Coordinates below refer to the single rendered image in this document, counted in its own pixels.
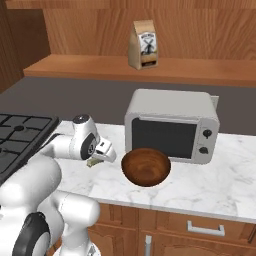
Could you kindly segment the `white toaster oven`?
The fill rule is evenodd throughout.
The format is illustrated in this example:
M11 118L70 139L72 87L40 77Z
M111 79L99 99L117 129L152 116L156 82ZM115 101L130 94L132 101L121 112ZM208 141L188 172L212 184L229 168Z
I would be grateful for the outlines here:
M206 92L138 89L124 118L125 150L152 148L172 161L211 161L220 122Z

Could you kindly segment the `black gas hob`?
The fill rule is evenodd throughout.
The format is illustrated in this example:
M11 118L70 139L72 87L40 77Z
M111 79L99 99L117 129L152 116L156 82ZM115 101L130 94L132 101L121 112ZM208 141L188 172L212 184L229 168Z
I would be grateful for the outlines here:
M26 164L58 124L58 117L0 113L0 186Z

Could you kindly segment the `brown paper coffee bag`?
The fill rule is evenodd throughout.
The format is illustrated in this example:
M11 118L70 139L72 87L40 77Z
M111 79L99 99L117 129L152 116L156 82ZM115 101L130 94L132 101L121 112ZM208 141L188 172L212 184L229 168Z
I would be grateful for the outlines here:
M152 20L133 22L128 45L128 64L137 70L158 65L158 43Z

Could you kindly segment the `wooden cupboard door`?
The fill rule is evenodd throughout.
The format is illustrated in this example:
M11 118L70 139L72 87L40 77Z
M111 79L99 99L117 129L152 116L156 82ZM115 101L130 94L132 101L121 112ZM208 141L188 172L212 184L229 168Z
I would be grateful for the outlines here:
M145 237L152 236L150 256L256 256L256 248L217 240L141 231L138 256L144 256Z
M88 229L101 256L137 256L137 231L131 228L95 224Z

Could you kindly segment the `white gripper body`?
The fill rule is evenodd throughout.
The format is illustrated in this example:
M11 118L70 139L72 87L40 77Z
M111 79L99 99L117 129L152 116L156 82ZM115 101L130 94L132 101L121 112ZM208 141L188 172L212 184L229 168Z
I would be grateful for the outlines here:
M103 161L113 163L117 157L116 152L111 144L105 143L103 146L98 145L94 152L94 157Z

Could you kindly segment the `wooden drawer front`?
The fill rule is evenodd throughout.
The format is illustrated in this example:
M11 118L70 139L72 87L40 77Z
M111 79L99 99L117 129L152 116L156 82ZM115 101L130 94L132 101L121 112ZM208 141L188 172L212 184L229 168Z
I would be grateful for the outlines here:
M202 228L217 229L219 225L223 225L225 227L225 236L220 237L188 232L188 220L190 220L194 226ZM256 248L256 224L251 223L191 214L140 209L139 227L144 231L179 234Z

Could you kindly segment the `brown wooden bowl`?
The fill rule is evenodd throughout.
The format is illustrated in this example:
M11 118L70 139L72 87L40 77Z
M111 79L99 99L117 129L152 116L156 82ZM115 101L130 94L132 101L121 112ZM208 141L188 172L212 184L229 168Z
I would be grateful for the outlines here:
M171 162L158 150L139 148L125 154L121 167L126 178L133 184L152 187L167 178L170 174Z

